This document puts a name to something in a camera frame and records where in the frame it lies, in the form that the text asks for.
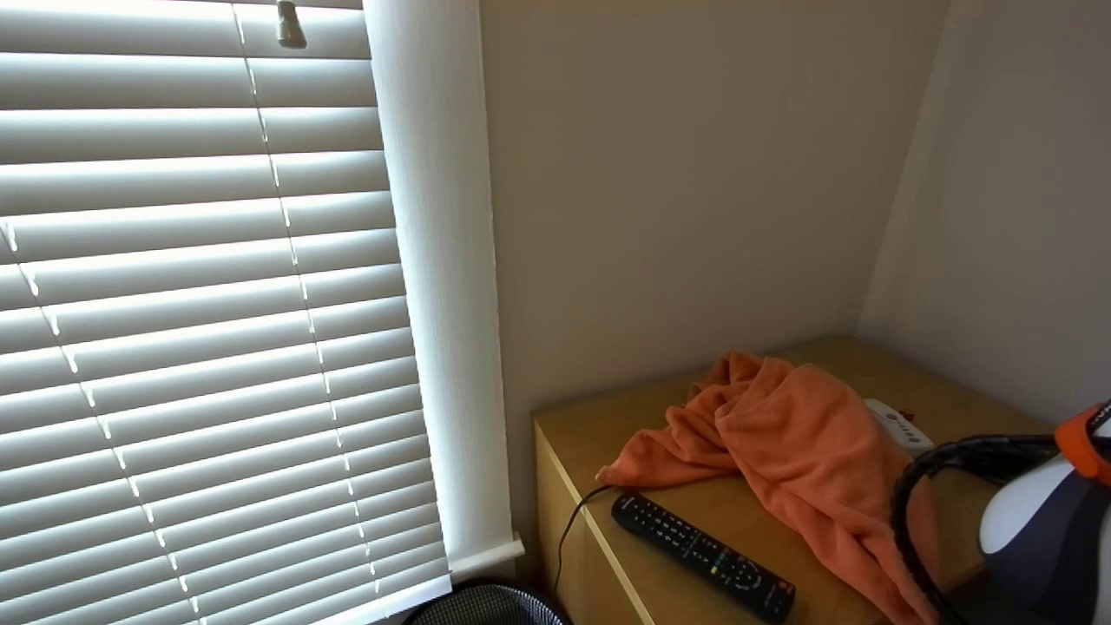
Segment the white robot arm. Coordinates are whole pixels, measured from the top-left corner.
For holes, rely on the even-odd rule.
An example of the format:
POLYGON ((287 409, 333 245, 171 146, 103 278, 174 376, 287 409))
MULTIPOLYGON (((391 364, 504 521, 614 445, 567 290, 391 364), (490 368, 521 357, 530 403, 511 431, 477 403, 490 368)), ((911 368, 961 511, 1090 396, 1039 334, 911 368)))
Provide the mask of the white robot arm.
POLYGON ((1052 436, 1052 460, 984 511, 998 582, 1049 625, 1111 625, 1111 403, 1052 436))

